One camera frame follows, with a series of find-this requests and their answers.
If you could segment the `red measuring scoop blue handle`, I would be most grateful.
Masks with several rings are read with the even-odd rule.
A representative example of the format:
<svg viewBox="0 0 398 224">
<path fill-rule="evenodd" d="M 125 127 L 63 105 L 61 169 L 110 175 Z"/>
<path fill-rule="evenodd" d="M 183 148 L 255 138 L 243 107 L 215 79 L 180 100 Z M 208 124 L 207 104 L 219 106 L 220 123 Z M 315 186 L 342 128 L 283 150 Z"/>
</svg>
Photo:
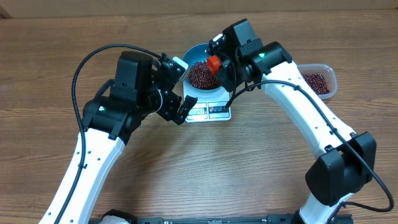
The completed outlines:
<svg viewBox="0 0 398 224">
<path fill-rule="evenodd" d="M 210 69 L 210 72 L 212 73 L 212 75 L 215 77 L 217 71 L 220 69 L 220 67 L 222 66 L 221 60 L 218 56 L 213 55 L 211 57 L 208 57 L 206 59 L 206 62 L 208 64 L 208 67 Z"/>
</svg>

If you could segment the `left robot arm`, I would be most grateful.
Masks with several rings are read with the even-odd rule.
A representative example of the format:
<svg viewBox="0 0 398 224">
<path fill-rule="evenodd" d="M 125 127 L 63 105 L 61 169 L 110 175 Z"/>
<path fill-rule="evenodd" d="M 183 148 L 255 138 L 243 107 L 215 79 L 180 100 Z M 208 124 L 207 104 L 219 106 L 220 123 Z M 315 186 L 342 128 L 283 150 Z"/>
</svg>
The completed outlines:
<svg viewBox="0 0 398 224">
<path fill-rule="evenodd" d="M 173 93 L 189 73 L 178 57 L 124 51 L 116 75 L 83 108 L 74 155 L 41 223 L 88 223 L 109 171 L 151 113 L 182 124 L 197 99 Z"/>
</svg>

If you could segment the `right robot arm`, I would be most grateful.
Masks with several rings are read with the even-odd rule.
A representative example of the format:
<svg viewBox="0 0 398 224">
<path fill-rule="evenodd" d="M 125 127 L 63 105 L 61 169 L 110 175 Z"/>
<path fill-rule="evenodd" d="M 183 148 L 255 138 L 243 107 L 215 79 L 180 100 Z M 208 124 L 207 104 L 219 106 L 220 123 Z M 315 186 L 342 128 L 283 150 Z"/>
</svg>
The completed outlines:
<svg viewBox="0 0 398 224">
<path fill-rule="evenodd" d="M 340 120 L 304 80 L 292 56 L 278 42 L 267 45 L 247 19 L 209 41 L 208 65 L 226 91 L 242 83 L 263 89 L 298 127 L 316 159 L 305 174 L 310 189 L 299 223 L 334 223 L 353 194 L 373 178 L 376 141 Z"/>
</svg>

